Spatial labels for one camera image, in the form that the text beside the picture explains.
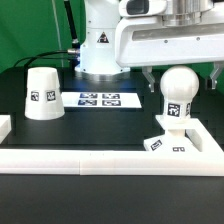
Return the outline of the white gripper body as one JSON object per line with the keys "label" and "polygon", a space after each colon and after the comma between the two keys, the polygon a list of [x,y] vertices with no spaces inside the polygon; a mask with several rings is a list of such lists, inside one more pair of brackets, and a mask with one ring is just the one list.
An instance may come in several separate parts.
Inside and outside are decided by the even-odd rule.
{"label": "white gripper body", "polygon": [[157,17],[122,19],[115,59],[123,67],[224,61],[224,15],[205,13],[197,25],[165,27]]}

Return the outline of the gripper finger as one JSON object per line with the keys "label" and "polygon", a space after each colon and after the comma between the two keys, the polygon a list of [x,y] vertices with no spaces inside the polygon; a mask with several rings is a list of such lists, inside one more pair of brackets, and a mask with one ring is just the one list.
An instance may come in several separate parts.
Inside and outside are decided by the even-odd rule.
{"label": "gripper finger", "polygon": [[206,87],[208,89],[214,90],[216,88],[217,79],[219,78],[219,76],[223,71],[224,71],[224,61],[213,63],[213,70],[206,80]]}
{"label": "gripper finger", "polygon": [[142,68],[142,73],[144,77],[147,79],[149,82],[149,88],[152,92],[155,91],[155,78],[152,75],[152,68],[151,67],[143,67]]}

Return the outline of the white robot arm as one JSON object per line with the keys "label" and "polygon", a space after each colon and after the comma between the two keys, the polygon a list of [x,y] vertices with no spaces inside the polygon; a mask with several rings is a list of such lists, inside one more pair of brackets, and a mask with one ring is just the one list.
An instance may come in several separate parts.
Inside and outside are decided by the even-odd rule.
{"label": "white robot arm", "polygon": [[86,39],[76,71],[92,80],[140,67],[211,62],[208,85],[224,72],[224,0],[84,0]]}

